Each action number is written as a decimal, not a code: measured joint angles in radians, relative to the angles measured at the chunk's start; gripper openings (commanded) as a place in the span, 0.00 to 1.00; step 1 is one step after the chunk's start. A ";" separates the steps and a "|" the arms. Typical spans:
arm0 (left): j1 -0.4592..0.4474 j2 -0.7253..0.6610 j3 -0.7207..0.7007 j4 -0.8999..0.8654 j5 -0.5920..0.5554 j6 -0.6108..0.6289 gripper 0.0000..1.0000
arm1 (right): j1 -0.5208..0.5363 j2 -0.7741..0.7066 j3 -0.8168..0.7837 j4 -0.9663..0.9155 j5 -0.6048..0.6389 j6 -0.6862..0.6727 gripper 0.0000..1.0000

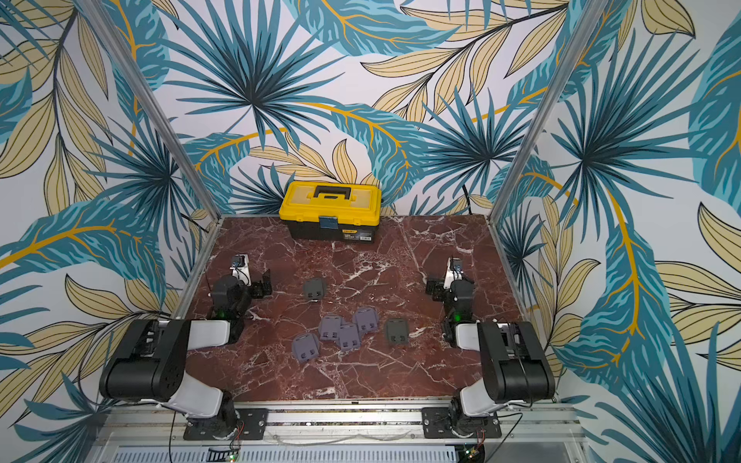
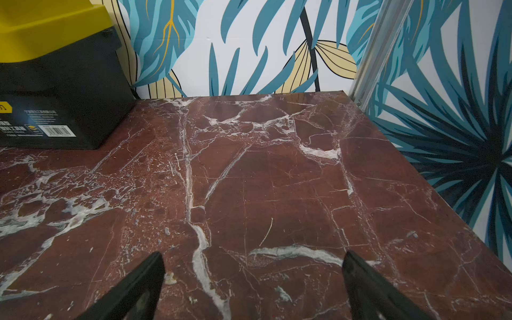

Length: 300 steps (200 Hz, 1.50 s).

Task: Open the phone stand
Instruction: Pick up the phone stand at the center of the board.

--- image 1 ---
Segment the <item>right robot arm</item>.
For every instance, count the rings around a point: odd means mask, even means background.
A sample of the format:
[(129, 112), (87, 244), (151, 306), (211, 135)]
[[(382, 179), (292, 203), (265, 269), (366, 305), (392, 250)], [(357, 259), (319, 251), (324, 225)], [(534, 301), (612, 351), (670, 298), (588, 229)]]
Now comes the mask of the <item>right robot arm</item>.
[(474, 284), (465, 277), (431, 279), (426, 294), (444, 305), (444, 341), (478, 353), (482, 367), (482, 377), (457, 391), (448, 406), (422, 410), (426, 438), (499, 437), (501, 410), (553, 399), (556, 382), (532, 323), (475, 320)]

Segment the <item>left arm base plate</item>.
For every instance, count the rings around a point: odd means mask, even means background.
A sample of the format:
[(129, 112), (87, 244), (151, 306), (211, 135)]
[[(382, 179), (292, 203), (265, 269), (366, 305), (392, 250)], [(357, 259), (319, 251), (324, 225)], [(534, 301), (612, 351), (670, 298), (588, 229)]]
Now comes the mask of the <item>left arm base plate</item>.
[(237, 408), (209, 419), (187, 419), (185, 441), (262, 441), (266, 432), (266, 408)]

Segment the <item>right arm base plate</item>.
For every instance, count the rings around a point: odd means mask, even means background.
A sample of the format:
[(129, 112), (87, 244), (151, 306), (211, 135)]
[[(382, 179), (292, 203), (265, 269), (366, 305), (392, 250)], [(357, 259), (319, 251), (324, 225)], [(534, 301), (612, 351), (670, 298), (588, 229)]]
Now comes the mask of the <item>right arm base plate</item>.
[(502, 437), (502, 430), (495, 416), (469, 417), (462, 412), (453, 412), (451, 407), (425, 407), (421, 413), (426, 439)]

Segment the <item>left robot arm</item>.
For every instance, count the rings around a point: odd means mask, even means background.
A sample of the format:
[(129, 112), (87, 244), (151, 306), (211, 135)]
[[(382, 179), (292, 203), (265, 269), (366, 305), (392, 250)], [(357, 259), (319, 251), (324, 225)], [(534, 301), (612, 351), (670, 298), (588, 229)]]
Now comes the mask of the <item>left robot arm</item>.
[(190, 351), (237, 343), (252, 301), (272, 293), (270, 271), (251, 282), (237, 268), (212, 287), (211, 318), (132, 322), (103, 369), (100, 394), (182, 414), (186, 440), (262, 439), (267, 410), (238, 409), (231, 393), (188, 374), (186, 360)]

